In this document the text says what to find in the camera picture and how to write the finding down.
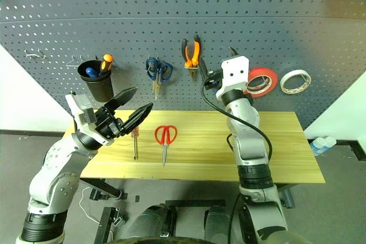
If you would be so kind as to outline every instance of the pegboard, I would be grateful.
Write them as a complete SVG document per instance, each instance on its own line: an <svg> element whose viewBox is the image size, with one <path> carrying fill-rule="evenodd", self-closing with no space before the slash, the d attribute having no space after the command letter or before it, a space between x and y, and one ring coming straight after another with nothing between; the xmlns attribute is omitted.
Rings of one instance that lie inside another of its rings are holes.
<svg viewBox="0 0 366 244"><path fill-rule="evenodd" d="M2 45L67 110L70 89L101 105L67 64L71 55L88 60L103 53L115 59L115 93L138 87L126 109L154 100L145 60L158 55L174 70L154 109L209 110L201 79L190 80L180 52L181 40L193 41L196 33L209 69L220 66L231 46L251 68L270 67L279 77L306 70L312 84L303 93L287 95L277 86L254 100L258 110L295 111L304 128L366 68L364 0L3 0L0 13ZM38 48L46 59L25 58L24 50Z"/></svg>

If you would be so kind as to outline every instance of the pen holder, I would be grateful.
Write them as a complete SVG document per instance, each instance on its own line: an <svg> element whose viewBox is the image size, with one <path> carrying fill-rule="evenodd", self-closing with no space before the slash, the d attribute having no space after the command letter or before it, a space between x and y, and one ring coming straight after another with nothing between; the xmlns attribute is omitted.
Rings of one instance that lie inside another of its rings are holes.
<svg viewBox="0 0 366 244"><path fill-rule="evenodd" d="M98 102L107 102L113 98L113 87L112 82L110 80L110 70L100 77L89 77L86 73L86 68L92 68L97 73L100 72L101 68L101 61L98 60L89 60L81 63L78 66L78 74L80 75L81 79L87 84L91 94L93 95L94 99Z"/></svg>

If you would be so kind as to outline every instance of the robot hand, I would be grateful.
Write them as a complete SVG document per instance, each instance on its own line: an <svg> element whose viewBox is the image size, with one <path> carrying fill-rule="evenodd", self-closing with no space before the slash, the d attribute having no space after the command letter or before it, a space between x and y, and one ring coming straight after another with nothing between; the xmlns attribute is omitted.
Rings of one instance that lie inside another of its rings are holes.
<svg viewBox="0 0 366 244"><path fill-rule="evenodd" d="M137 88L121 91L96 113L85 94L66 96L77 129L46 153L42 169L33 178L24 227L16 243L62 243L67 210L79 185L80 174L103 146L129 134L150 113L153 104L138 108L123 122L115 110L127 103Z"/></svg>

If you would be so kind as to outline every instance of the plastic bottle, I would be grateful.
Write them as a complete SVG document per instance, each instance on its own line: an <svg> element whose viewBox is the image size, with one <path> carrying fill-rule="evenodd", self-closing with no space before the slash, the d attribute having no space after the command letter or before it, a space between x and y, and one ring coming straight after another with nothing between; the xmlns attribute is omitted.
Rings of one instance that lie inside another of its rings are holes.
<svg viewBox="0 0 366 244"><path fill-rule="evenodd" d="M318 150L316 153L314 153L315 155L322 154L323 152L327 151L329 148L333 147L337 143L337 140L334 137L326 137L324 139L325 139L325 146L320 150Z"/></svg>
<svg viewBox="0 0 366 244"><path fill-rule="evenodd" d="M313 142L310 143L310 148L313 150L314 155L319 155L319 151L323 149L324 146L327 145L327 142L323 137L318 137L314 139Z"/></svg>

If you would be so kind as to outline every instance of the pliers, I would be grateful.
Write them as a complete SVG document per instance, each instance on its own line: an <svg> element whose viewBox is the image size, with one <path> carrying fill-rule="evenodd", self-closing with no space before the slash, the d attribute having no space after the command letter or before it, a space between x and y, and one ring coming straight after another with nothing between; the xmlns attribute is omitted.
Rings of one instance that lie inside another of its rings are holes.
<svg viewBox="0 0 366 244"><path fill-rule="evenodd" d="M182 56L185 60L184 68L188 69L191 79L194 81L196 78L196 71L198 69L198 64L200 63L201 54L201 40L198 35L194 36L194 52L192 58L188 56L188 40L182 40Z"/></svg>

